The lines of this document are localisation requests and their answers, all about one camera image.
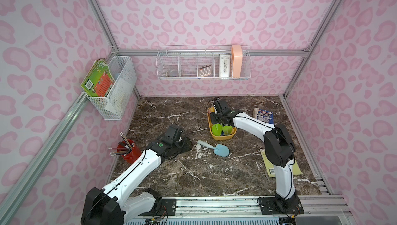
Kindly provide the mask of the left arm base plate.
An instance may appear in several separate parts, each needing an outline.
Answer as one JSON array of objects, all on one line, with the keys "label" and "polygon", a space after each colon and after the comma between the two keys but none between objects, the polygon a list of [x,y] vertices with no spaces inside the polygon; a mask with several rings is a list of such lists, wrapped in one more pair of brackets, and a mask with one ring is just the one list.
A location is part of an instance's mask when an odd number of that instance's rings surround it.
[{"label": "left arm base plate", "polygon": [[166,212],[169,216],[175,216],[176,213],[176,199],[163,198],[156,201],[154,207],[147,213],[142,213],[141,216],[160,216]]}]

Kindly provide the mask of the light blue shovel white handle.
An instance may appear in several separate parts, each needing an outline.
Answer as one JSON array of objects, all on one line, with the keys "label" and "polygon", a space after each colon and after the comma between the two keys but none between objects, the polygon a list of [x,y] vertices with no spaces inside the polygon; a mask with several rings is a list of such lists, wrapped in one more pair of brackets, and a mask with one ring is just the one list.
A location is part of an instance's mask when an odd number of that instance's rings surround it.
[{"label": "light blue shovel white handle", "polygon": [[217,144],[216,146],[212,146],[202,140],[198,140],[197,143],[201,146],[210,148],[214,150],[214,153],[221,157],[227,157],[230,154],[229,148],[222,144]]}]

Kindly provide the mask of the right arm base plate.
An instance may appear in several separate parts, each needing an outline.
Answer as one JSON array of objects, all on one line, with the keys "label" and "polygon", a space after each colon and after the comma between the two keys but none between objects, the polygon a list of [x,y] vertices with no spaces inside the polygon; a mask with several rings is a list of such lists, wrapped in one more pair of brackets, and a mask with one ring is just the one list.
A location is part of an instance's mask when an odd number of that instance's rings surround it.
[{"label": "right arm base plate", "polygon": [[302,215],[304,207],[298,197],[291,197],[288,200],[276,197],[259,197],[257,204],[262,215]]}]

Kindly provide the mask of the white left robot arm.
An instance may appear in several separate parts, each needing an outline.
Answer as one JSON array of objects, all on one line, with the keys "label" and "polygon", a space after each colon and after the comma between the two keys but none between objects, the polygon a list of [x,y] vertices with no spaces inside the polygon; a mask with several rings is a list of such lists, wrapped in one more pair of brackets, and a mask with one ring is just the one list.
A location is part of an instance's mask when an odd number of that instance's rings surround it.
[{"label": "white left robot arm", "polygon": [[152,141],[141,156],[118,178],[102,189],[92,188],[86,195],[82,211],[83,225],[123,225],[139,215],[162,215],[162,195],[145,189],[140,195],[130,195],[140,183],[165,160],[192,149],[183,127],[171,124],[164,134]]}]

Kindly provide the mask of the large green shovel yellow handle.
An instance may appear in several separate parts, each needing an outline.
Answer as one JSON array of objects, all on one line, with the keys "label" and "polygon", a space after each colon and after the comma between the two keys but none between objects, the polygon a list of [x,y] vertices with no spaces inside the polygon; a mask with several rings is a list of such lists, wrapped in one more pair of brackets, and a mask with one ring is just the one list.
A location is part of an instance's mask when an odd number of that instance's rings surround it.
[{"label": "large green shovel yellow handle", "polygon": [[222,127],[222,135],[223,136],[229,136],[229,135],[232,135],[233,133],[234,133],[234,128],[232,126],[225,125]]}]

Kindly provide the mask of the green shovel blue-tipped handle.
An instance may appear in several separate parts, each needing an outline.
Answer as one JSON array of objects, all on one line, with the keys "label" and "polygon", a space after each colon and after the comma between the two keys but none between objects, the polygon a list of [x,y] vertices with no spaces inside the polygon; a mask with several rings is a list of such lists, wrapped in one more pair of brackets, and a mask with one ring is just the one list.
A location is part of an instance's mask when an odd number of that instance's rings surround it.
[{"label": "green shovel blue-tipped handle", "polygon": [[222,136],[222,127],[221,124],[213,124],[211,127],[212,134],[216,137]]}]

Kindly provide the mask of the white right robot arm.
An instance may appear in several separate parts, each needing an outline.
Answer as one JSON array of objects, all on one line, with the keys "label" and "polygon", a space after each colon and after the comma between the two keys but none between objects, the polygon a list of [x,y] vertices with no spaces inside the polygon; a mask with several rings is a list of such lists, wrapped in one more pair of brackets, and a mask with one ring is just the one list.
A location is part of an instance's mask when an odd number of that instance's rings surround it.
[{"label": "white right robot arm", "polygon": [[276,198],[285,202],[296,198],[293,182],[296,147],[287,127],[283,124],[273,125],[262,122],[243,111],[233,110],[221,98],[215,98],[213,105],[215,108],[211,113],[213,122],[242,129],[264,142],[266,157],[274,166]]}]

